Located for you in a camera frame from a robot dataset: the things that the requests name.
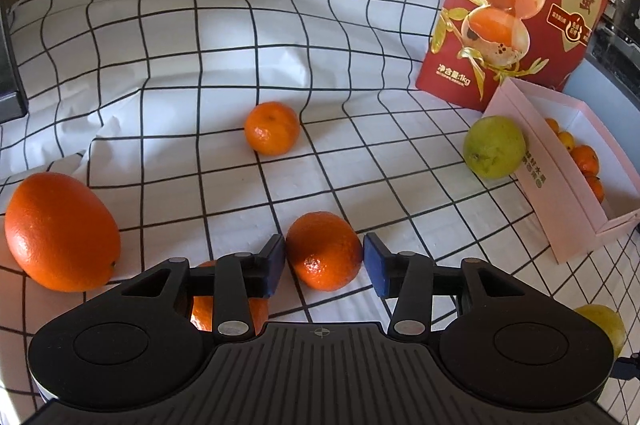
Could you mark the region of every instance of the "ribbed black plate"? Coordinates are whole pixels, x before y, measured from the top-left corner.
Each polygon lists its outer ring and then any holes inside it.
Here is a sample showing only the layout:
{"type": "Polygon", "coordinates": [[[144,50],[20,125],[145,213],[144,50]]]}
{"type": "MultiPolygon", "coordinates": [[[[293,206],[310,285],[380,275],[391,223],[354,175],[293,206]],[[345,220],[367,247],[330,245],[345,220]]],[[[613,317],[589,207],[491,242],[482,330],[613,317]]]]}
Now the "ribbed black plate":
{"type": "Polygon", "coordinates": [[[457,388],[427,347],[379,325],[267,324],[220,346],[188,387],[146,408],[93,413],[51,401],[30,425],[607,425],[586,403],[551,413],[507,410],[457,388]]]}

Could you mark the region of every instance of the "guava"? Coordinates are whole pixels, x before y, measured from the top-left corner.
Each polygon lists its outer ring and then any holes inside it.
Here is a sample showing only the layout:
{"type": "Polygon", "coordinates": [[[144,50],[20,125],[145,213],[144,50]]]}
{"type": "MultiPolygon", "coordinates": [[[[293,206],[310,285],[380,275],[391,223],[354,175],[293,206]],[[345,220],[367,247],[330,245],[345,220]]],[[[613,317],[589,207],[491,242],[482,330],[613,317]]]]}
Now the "guava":
{"type": "Polygon", "coordinates": [[[515,172],[527,151],[518,125],[507,116],[485,116],[466,133],[465,163],[484,179],[499,179],[515,172]]]}
{"type": "Polygon", "coordinates": [[[622,322],[620,315],[601,304],[586,304],[576,308],[575,312],[593,322],[607,334],[613,345],[614,357],[618,358],[626,340],[625,323],[622,322]]]}

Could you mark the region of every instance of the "white fabric backdrop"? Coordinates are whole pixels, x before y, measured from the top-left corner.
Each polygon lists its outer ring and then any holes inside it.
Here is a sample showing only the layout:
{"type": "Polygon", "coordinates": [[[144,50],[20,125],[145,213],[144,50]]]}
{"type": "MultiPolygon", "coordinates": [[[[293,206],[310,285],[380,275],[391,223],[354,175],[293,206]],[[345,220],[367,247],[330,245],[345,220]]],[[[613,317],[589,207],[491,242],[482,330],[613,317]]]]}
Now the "white fabric backdrop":
{"type": "MultiPolygon", "coordinates": [[[[0,127],[0,211],[35,170],[86,182],[122,235],[117,283],[172,256],[198,264],[257,251],[299,215],[329,210],[392,251],[438,264],[481,257],[560,302],[617,308],[640,350],[638,235],[557,265],[513,179],[482,182],[463,164],[479,113],[414,88],[443,0],[22,0],[12,40],[30,114],[0,127]],[[257,102],[298,112],[295,149],[266,160],[245,144],[257,102]]],[[[40,287],[0,246],[0,420],[42,402],[26,366],[33,334],[97,293],[40,287]]],[[[273,319],[386,326],[364,270],[337,293],[286,269],[273,319]]],[[[436,297],[434,328],[454,318],[436,297]]],[[[601,403],[640,416],[640,383],[610,381],[601,403]]]]}

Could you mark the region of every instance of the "open cardboard box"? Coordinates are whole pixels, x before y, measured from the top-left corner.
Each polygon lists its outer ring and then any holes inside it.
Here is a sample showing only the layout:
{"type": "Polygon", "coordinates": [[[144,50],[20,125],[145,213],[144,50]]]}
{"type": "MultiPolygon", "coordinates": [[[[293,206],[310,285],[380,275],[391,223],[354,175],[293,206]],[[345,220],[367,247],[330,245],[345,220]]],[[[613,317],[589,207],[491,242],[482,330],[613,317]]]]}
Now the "open cardboard box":
{"type": "Polygon", "coordinates": [[[558,262],[610,243],[640,221],[640,175],[603,123],[581,100],[519,79],[496,91],[484,116],[517,121],[528,150],[516,176],[558,262]],[[555,118],[600,160],[606,198],[600,205],[545,118],[555,118]]]}

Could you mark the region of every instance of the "yellow-green fruit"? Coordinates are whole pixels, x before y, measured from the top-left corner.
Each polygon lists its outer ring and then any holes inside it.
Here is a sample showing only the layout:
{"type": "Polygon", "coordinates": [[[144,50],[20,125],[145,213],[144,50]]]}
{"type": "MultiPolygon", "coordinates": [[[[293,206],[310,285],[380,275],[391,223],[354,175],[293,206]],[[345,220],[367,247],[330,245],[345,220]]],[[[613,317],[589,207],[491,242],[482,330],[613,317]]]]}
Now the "yellow-green fruit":
{"type": "Polygon", "coordinates": [[[626,340],[625,323],[622,322],[620,315],[601,304],[580,306],[575,309],[575,312],[580,313],[607,334],[613,345],[613,354],[618,358],[626,340]]]}
{"type": "Polygon", "coordinates": [[[466,133],[462,154],[479,177],[498,179],[515,172],[527,151],[516,123],[506,116],[485,116],[466,133]]]}

